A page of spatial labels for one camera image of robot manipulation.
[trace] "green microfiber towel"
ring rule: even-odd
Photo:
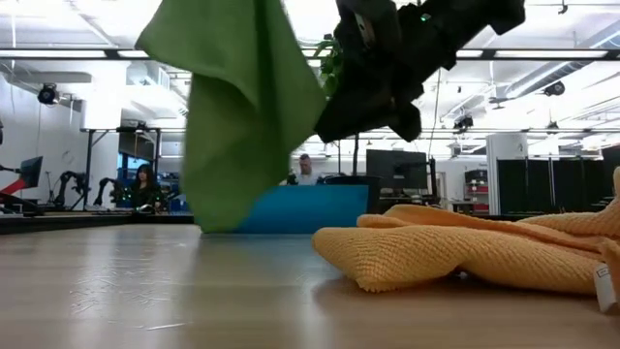
[[[326,97],[279,0],[163,0],[137,43],[193,73],[182,189],[205,232],[285,179]]]

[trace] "table surface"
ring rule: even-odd
[[[0,237],[6,348],[618,348],[596,301],[445,280],[367,294],[307,236],[122,226]]]

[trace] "computer monitor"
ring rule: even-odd
[[[381,178],[382,188],[428,189],[426,153],[366,150],[366,174]]]
[[[39,186],[42,165],[43,156],[21,162],[21,166],[19,167],[19,179],[23,180],[26,185],[23,189],[36,188]]]

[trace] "yellow microfiber cloth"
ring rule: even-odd
[[[614,174],[616,193],[620,169]],[[595,295],[607,263],[620,292],[620,200],[598,213],[499,222],[424,206],[363,215],[357,228],[321,229],[317,252],[366,291],[411,287],[463,269],[524,289]]]

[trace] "blue bin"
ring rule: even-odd
[[[263,195],[235,231],[313,234],[325,227],[354,227],[367,206],[367,185],[280,186]]]

